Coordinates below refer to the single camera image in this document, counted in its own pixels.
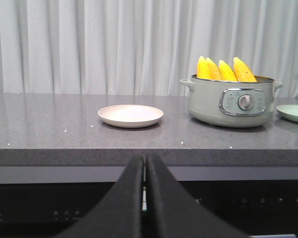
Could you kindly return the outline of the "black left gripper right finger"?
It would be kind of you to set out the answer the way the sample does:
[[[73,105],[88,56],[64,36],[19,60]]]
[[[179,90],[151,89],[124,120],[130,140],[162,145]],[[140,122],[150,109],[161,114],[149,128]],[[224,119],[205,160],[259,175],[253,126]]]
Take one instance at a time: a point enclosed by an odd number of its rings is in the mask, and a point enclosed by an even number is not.
[[[248,236],[200,205],[155,154],[148,154],[146,158],[146,199],[158,238]]]

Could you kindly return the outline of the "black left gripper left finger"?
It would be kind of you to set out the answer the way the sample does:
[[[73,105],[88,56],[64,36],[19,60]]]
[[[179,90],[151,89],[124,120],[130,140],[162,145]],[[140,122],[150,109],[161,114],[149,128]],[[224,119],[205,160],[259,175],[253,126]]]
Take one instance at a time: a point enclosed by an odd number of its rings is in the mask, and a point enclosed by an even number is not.
[[[140,238],[143,160],[132,157],[101,201],[58,238]]]

